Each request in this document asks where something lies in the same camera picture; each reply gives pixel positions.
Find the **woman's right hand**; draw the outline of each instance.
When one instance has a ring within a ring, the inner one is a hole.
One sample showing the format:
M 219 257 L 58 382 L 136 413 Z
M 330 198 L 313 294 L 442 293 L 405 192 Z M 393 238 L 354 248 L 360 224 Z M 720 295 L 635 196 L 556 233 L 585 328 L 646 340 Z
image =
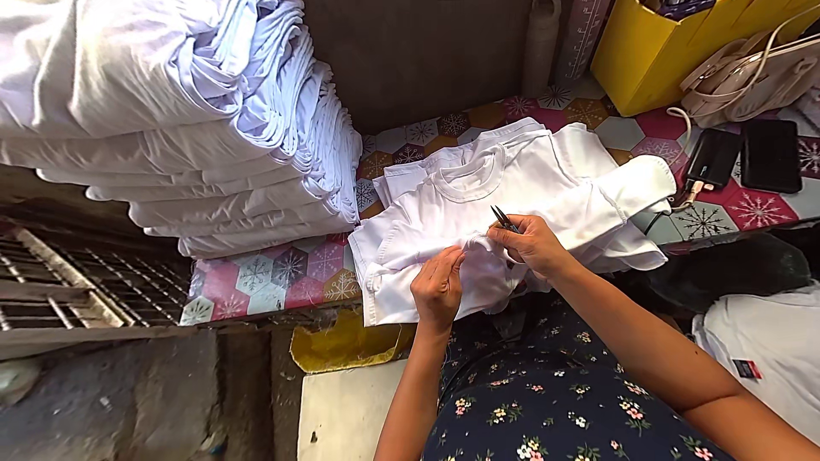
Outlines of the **woman's right hand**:
M 487 236 L 504 245 L 510 256 L 525 263 L 540 278 L 549 279 L 565 267 L 576 263 L 575 258 L 558 242 L 544 218 L 535 215 L 507 215 L 522 232 L 491 227 Z

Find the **snowflake patterned tablecloth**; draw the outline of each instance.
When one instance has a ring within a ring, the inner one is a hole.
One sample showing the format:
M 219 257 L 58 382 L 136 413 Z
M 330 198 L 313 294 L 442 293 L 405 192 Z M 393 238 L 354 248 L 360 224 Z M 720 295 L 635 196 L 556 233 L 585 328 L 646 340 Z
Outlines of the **snowflake patterned tablecloth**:
M 347 234 L 197 261 L 181 323 L 195 325 L 360 299 Z
M 637 155 L 662 157 L 675 173 L 678 184 L 701 130 L 693 129 L 688 152 L 684 152 L 686 125 L 659 108 L 634 117 L 621 117 L 605 92 L 590 76 L 572 89 L 552 86 L 541 98 L 511 97 L 464 112 L 457 112 L 366 136 L 364 157 L 357 186 L 358 209 L 362 218 L 375 216 L 384 208 L 373 189 L 372 180 L 388 165 L 413 162 L 439 148 L 473 141 L 479 133 L 531 116 L 556 131 L 567 123 L 585 123 L 601 138 L 604 147 L 619 164 Z M 762 227 L 779 226 L 820 217 L 820 134 L 793 108 L 770 111 L 761 118 L 781 118 L 797 122 L 803 190 L 798 194 L 774 194 L 740 186 L 738 160 L 729 185 L 723 190 L 703 192 L 695 205 L 661 217 L 649 237 L 670 252 L 686 251 L 732 235 Z M 740 125 L 716 127 L 740 133 Z M 636 219 L 641 229 L 649 219 Z
M 683 120 L 667 115 L 665 108 L 621 117 L 597 82 L 587 76 L 572 89 L 553 86 L 541 98 L 506 98 L 364 136 L 364 153 L 356 176 L 362 219 L 384 210 L 372 180 L 382 176 L 385 167 L 415 162 L 440 148 L 469 143 L 482 131 L 526 116 L 553 131 L 567 123 L 585 123 L 619 164 L 637 155 L 660 156 L 682 185 L 691 155 L 691 147 L 689 152 L 683 148 Z M 658 219 L 649 237 L 664 250 L 686 252 L 732 241 L 742 231 L 820 217 L 820 134 L 793 108 L 770 111 L 761 117 L 797 122 L 803 190 L 798 194 L 774 194 L 741 187 L 738 161 L 726 188 L 703 192 L 692 208 Z M 737 124 L 717 128 L 740 133 Z M 694 128 L 689 146 L 695 145 L 700 131 Z M 634 221 L 645 229 L 649 219 Z M 346 237 L 315 237 L 261 252 L 198 262 L 183 321 L 195 324 L 359 299 L 361 291 Z

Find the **hand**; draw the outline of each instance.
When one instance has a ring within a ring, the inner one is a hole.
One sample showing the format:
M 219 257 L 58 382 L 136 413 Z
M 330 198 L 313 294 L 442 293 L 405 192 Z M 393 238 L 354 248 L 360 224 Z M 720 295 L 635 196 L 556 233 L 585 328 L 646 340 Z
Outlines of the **hand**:
M 410 284 L 410 292 L 416 300 L 419 327 L 428 326 L 436 334 L 449 335 L 458 305 L 461 304 L 458 270 L 464 256 L 460 247 L 452 246 L 421 266 L 421 271 Z
M 512 259 L 525 263 L 538 277 L 548 279 L 576 262 L 549 229 L 544 218 L 535 215 L 507 216 L 523 235 L 491 227 L 487 236 L 507 247 Z

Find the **clothing label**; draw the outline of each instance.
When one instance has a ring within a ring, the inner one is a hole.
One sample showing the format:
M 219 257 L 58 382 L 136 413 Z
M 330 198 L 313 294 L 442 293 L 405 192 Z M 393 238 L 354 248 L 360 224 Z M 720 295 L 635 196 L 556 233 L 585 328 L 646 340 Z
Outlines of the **clothing label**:
M 741 378 L 763 378 L 763 375 L 760 374 L 760 370 L 758 370 L 758 366 L 751 360 L 738 360 L 733 358 L 731 361 L 735 364 L 735 368 L 737 368 L 737 372 L 740 374 Z

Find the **small scissors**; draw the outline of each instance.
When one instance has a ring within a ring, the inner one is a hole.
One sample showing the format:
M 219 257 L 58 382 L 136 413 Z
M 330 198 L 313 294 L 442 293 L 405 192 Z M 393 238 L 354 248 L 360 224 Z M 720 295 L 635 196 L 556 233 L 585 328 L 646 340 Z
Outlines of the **small scissors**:
M 510 218 L 508 218 L 507 215 L 505 215 L 504 212 L 501 211 L 501 208 L 498 208 L 494 205 L 490 205 L 490 209 L 493 210 L 493 214 L 495 215 L 495 217 L 498 218 L 499 224 L 504 229 L 511 232 L 515 232 L 516 234 L 521 234 L 521 231 L 518 230 L 518 228 L 515 226 L 515 224 L 513 224 L 512 221 L 510 221 Z

